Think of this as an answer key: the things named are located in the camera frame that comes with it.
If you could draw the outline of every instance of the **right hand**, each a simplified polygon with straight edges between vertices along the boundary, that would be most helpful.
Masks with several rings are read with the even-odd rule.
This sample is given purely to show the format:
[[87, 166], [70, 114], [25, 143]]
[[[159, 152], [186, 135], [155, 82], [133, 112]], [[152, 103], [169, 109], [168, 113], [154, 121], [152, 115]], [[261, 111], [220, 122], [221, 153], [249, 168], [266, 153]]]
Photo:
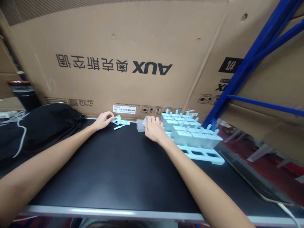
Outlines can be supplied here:
[[162, 140], [165, 140], [168, 136], [164, 130], [164, 123], [159, 121], [158, 117], [147, 116], [148, 125], [145, 127], [145, 135], [152, 141], [160, 144]]

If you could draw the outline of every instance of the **left hand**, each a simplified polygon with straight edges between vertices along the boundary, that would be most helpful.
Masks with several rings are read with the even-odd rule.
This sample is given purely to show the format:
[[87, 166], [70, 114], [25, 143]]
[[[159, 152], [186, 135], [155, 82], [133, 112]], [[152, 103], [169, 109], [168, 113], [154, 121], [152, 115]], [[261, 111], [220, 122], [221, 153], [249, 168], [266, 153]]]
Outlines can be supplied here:
[[95, 122], [90, 127], [93, 128], [95, 131], [101, 130], [108, 126], [108, 124], [115, 118], [116, 117], [114, 116], [114, 114], [110, 111], [101, 113], [97, 120], [95, 120]]

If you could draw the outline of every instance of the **blue metal shelf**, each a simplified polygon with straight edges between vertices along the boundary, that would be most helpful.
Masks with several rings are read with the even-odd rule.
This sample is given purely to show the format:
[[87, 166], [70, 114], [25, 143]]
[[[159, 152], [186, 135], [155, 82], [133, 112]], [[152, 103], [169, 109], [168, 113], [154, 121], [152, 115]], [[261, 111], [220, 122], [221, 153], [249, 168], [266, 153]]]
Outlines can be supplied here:
[[303, 0], [281, 0], [279, 2], [259, 36], [246, 54], [238, 70], [233, 75], [222, 95], [219, 97], [218, 101], [204, 121], [202, 125], [204, 128], [209, 124], [212, 124], [212, 130], [215, 131], [216, 120], [225, 111], [232, 99], [304, 117], [304, 111], [302, 110], [242, 98], [235, 95], [263, 58], [304, 30], [304, 20], [302, 20], [278, 38], [278, 35], [282, 32], [285, 25], [302, 2]]

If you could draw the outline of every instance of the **floor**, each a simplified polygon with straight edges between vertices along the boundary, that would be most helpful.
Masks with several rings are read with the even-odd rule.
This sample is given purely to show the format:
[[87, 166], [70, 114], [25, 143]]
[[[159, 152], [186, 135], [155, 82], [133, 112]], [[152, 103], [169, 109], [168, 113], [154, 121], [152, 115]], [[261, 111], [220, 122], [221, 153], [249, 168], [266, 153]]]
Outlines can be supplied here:
[[[224, 140], [231, 134], [224, 131], [223, 126], [218, 127], [220, 132], [218, 135]], [[295, 178], [304, 175], [304, 168], [289, 163], [282, 168], [277, 168], [282, 159], [273, 154], [266, 154], [257, 159], [255, 162], [249, 162], [246, 159], [256, 151], [254, 142], [243, 138], [239, 142], [237, 137], [223, 144], [235, 154], [238, 154], [251, 167], [253, 167], [260, 175], [271, 181], [277, 188], [285, 192], [291, 199], [304, 207], [304, 184], [294, 180]]]

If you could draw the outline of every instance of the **cardboard box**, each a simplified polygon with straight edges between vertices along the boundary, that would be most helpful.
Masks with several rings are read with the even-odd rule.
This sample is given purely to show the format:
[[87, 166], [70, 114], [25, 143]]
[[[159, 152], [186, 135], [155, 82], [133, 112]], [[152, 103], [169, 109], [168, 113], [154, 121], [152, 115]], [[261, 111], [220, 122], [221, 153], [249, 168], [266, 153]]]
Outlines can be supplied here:
[[[304, 17], [293, 19], [286, 32]], [[304, 110], [304, 34], [267, 56], [238, 96]], [[304, 118], [232, 101], [221, 119], [304, 164]]]
[[18, 71], [3, 40], [0, 38], [0, 73], [16, 73]]
[[143, 119], [167, 108], [204, 117], [213, 105], [201, 95], [221, 94], [233, 75], [221, 65], [245, 56], [279, 0], [40, 2], [3, 1], [0, 18], [40, 97]]

